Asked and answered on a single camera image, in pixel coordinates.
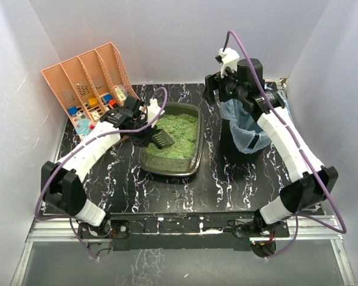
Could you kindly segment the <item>dark green litter box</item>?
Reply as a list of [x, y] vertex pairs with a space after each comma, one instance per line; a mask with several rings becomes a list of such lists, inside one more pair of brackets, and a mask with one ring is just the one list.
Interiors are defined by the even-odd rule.
[[202, 155], [204, 120], [200, 108], [182, 102], [168, 102], [157, 126], [174, 143], [164, 149], [154, 144], [140, 151], [140, 167], [162, 176], [183, 177], [194, 174]]

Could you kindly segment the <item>black slotted litter scoop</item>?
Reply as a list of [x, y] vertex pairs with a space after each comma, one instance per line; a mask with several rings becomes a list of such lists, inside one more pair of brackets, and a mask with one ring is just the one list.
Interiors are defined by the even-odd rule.
[[157, 149], [162, 150], [174, 145], [175, 141], [163, 129], [159, 129], [155, 126], [152, 136], [150, 137], [150, 143]]

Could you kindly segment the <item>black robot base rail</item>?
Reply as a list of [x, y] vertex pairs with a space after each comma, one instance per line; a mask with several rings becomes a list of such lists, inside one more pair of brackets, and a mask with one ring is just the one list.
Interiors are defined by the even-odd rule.
[[251, 250], [251, 244], [289, 238], [285, 221], [256, 228], [254, 212], [111, 213], [99, 231], [80, 223], [89, 245], [112, 251], [220, 248]]

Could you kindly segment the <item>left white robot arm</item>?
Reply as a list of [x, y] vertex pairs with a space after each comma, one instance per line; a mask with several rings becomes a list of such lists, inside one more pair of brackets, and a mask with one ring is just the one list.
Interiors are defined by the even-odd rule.
[[67, 217], [100, 227], [107, 214], [86, 195], [83, 181], [87, 173], [124, 136], [130, 137], [139, 147], [154, 142], [154, 135], [158, 133], [156, 122], [164, 109], [165, 105], [159, 105], [156, 99], [146, 105], [134, 97], [127, 97], [124, 105], [104, 113], [73, 151], [55, 163], [48, 161], [42, 166], [42, 189], [35, 215], [39, 214], [41, 203], [46, 202]]

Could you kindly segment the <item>black trash bin blue bag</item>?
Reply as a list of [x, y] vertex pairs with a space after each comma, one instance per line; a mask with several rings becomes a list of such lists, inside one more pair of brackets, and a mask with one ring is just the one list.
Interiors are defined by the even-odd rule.
[[220, 104], [220, 152], [232, 163], [253, 163], [271, 139], [238, 100]]

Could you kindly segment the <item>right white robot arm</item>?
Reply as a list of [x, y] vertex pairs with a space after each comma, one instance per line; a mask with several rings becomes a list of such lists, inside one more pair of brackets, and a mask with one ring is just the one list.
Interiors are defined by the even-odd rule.
[[263, 66], [256, 58], [220, 54], [220, 71], [205, 77], [204, 98], [220, 101], [225, 130], [223, 144], [231, 151], [254, 154], [273, 144], [284, 162], [290, 184], [254, 216], [258, 229], [295, 215], [304, 208], [331, 200], [338, 172], [326, 167], [296, 130], [286, 102], [275, 90], [265, 89]]

